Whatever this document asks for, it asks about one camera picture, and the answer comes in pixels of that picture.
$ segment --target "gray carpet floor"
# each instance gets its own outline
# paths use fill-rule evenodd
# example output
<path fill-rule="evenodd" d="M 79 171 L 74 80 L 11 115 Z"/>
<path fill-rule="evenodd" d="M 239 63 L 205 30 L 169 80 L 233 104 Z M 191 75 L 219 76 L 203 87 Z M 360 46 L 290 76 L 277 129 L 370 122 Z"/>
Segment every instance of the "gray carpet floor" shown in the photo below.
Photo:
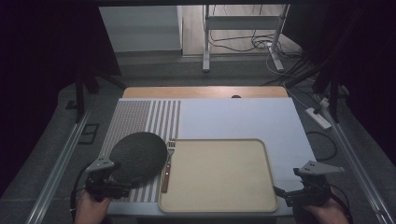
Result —
<path fill-rule="evenodd" d="M 211 62 L 209 73 L 202 72 L 199 58 L 180 58 L 177 56 L 160 58 L 140 58 L 140 62 L 119 58 L 122 77 L 115 79 L 127 86 L 259 86 L 269 80 L 278 78 L 271 73 L 265 63 L 265 56 L 217 57 Z M 296 59 L 284 59 L 286 68 L 292 67 Z M 116 103 L 121 98 L 123 90 L 119 87 L 97 78 L 101 90 L 92 95 L 85 92 L 86 106 L 91 110 L 87 124 L 98 124 L 98 132 L 91 145 L 77 144 L 67 164 L 61 182 L 55 194 L 50 199 L 49 208 L 44 211 L 42 223 L 71 223 L 69 213 L 69 197 L 75 178 L 81 167 L 97 158 L 104 142 L 106 131 L 111 121 Z M 333 141 L 332 131 L 322 131 L 309 118 L 304 110 L 307 106 L 316 106 L 318 102 L 311 91 L 312 80 L 306 80 L 297 85 L 299 90 L 291 88 L 290 92 L 300 101 L 294 103 L 306 132 L 324 133 Z M 66 110 L 70 101 L 75 101 L 75 88 L 71 85 L 59 94 L 58 107 L 50 121 L 47 130 L 41 136 L 28 161 L 21 168 L 17 177 L 9 185 L 0 200 L 0 223 L 26 222 L 35 200 L 39 196 L 49 174 L 58 159 L 64 144 L 75 127 L 76 111 Z M 339 100 L 338 116 L 346 136 L 364 167 L 381 193 L 389 211 L 396 211 L 396 168 L 389 161 L 381 148 L 362 128 L 344 103 Z M 80 143 L 87 141 L 87 136 L 81 136 Z M 308 140 L 315 155 L 326 157 L 333 151 L 330 140 L 320 134 L 309 134 Z M 325 163 L 342 166 L 346 172 L 341 175 L 329 175 L 329 182 L 341 188 L 347 195 L 355 223 L 379 223 L 375 212 L 368 202 L 364 192 L 351 171 L 344 152 Z M 114 223 L 135 223 L 134 217 L 113 217 Z M 214 221 L 190 220 L 189 223 L 215 223 Z M 230 220 L 222 223 L 233 223 Z M 294 223 L 292 217 L 279 218 L 277 223 Z"/>

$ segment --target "white desk frame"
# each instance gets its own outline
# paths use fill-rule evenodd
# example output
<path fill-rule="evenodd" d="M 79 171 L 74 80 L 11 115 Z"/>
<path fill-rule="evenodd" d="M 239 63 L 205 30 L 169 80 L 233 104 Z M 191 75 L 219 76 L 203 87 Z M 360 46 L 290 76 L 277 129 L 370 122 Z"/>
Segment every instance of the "white desk frame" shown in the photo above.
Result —
<path fill-rule="evenodd" d="M 210 16 L 209 5 L 205 5 L 204 72 L 209 72 L 210 67 L 209 32 L 211 30 L 275 30 L 273 42 L 267 46 L 276 71 L 283 72 L 282 62 L 276 52 L 276 43 L 282 31 L 288 8 L 289 5 L 284 5 L 279 16 Z"/>

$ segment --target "table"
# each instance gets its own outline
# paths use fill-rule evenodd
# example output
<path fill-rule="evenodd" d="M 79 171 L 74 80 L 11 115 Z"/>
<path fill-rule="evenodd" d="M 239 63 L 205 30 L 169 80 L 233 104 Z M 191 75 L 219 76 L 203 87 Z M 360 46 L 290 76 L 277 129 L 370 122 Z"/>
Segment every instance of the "table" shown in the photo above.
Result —
<path fill-rule="evenodd" d="M 241 99 L 231 99 L 235 95 L 240 96 Z M 148 111 L 147 114 L 142 112 L 143 107 Z M 161 131 L 163 130 L 159 128 L 161 125 L 151 125 L 151 121 L 159 120 L 159 115 L 163 114 L 161 111 L 172 107 L 179 120 L 173 131 L 167 133 Z M 294 104 L 282 87 L 128 88 L 119 100 L 109 127 L 110 132 L 116 131 L 114 134 L 107 133 L 101 154 L 110 153 L 109 148 L 117 143 L 117 137 L 120 139 L 131 130 L 139 129 L 131 121 L 129 121 L 131 124 L 125 124 L 122 119 L 122 114 L 131 114 L 126 113 L 131 110 L 130 108 L 137 109 L 134 114 L 139 118 L 151 118 L 151 121 L 144 121 L 144 131 L 156 133 L 163 139 L 172 134 L 180 139 L 230 137 L 264 139 L 262 141 L 266 144 L 269 160 L 272 160 L 275 185 L 282 189 L 301 189 L 300 178 L 294 175 L 292 168 L 301 167 L 307 161 L 315 160 Z M 237 123 L 227 122 L 236 117 L 238 117 Z M 154 193 L 147 193 L 148 189 L 155 188 L 133 189 L 129 199 L 113 202 L 108 213 L 135 217 L 280 217 L 292 215 L 291 209 L 283 200 L 279 200 L 278 209 L 272 213 L 165 214 L 158 206 L 158 197 L 152 196 Z"/>

